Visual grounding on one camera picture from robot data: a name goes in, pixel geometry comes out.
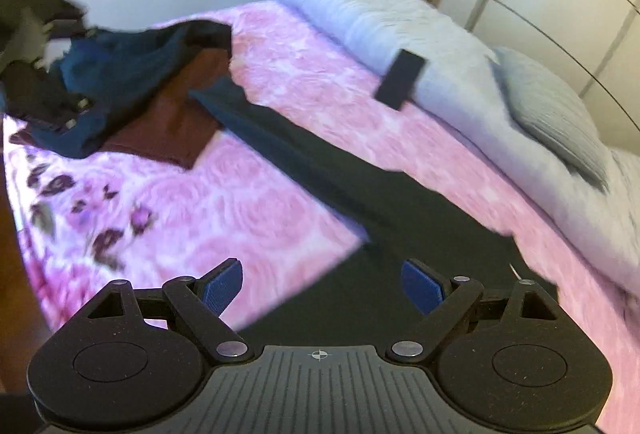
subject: clothing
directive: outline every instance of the clothing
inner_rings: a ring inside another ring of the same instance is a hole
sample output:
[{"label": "clothing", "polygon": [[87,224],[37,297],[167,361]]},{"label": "clothing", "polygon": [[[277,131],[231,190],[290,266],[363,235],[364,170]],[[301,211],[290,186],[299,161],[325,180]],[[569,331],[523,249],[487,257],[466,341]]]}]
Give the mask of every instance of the clothing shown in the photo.
[{"label": "clothing", "polygon": [[[122,152],[191,169],[220,128],[217,120],[188,91],[206,88],[228,75],[228,56],[224,49],[203,49],[149,102],[145,111],[112,134],[101,152]],[[37,146],[31,126],[12,134],[11,143]]]},{"label": "clothing", "polygon": [[114,132],[145,110],[154,94],[204,48],[231,56],[231,27],[193,20],[138,33],[97,30],[72,41],[70,51],[50,68],[66,89],[94,102],[64,133],[31,127],[41,148],[61,156],[89,156]]},{"label": "clothing", "polygon": [[421,318],[401,289],[407,258],[497,290],[513,288],[513,266],[556,297],[556,288],[526,266],[513,237],[486,229],[405,173],[370,165],[248,102],[230,78],[190,95],[305,190],[362,225],[370,238],[313,286],[243,330],[249,342],[360,345],[399,338]]}]

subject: black pants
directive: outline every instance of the black pants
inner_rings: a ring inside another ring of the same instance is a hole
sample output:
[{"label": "black pants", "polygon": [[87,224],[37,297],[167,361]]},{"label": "black pants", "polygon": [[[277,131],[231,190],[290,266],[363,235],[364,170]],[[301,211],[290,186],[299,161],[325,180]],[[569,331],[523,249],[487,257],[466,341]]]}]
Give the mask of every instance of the black pants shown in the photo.
[{"label": "black pants", "polygon": [[421,318],[401,289],[400,267],[407,258],[447,277],[466,275],[506,290],[516,282],[512,265],[556,297],[555,287],[526,266],[513,237],[486,229],[405,173],[370,165],[274,110],[249,103],[230,78],[191,96],[310,194],[361,224],[371,240],[243,330],[252,344],[379,344],[402,335]]}]

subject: black rectangular object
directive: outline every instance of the black rectangular object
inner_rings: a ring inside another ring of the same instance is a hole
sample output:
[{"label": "black rectangular object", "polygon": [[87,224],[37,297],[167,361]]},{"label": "black rectangular object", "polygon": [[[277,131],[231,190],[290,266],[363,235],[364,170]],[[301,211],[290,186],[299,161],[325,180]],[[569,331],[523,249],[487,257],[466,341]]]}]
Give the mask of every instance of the black rectangular object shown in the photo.
[{"label": "black rectangular object", "polygon": [[396,61],[382,79],[374,96],[375,99],[392,109],[400,110],[402,103],[411,96],[425,63],[426,60],[423,57],[401,49],[396,56]]}]

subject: silver screw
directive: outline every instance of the silver screw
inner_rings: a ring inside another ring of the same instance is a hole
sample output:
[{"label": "silver screw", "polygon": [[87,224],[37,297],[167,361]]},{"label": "silver screw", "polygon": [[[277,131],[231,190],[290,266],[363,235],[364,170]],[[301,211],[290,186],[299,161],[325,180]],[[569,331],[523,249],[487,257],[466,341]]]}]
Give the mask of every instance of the silver screw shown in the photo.
[{"label": "silver screw", "polygon": [[423,351],[423,348],[418,342],[403,340],[402,342],[394,343],[391,346],[391,350],[398,356],[406,356],[410,358],[412,356],[418,356]]},{"label": "silver screw", "polygon": [[222,356],[228,356],[229,358],[242,356],[248,350],[249,348],[246,346],[244,342],[238,342],[237,340],[229,340],[228,342],[222,342],[216,348],[216,351],[218,351],[218,354],[221,354]]}]

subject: gray ribbed plate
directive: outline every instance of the gray ribbed plate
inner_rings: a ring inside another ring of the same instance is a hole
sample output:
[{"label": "gray ribbed plate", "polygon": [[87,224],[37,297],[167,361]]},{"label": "gray ribbed plate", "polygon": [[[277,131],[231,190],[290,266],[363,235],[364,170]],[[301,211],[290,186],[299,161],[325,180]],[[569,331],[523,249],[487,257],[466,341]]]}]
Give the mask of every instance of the gray ribbed plate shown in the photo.
[{"label": "gray ribbed plate", "polygon": [[[43,434],[63,432],[50,427]],[[453,410],[422,370],[389,364],[372,346],[268,346],[254,362],[215,370],[203,391],[186,407],[137,432],[490,434],[495,431],[478,426]],[[594,432],[590,428],[575,431]]]}]

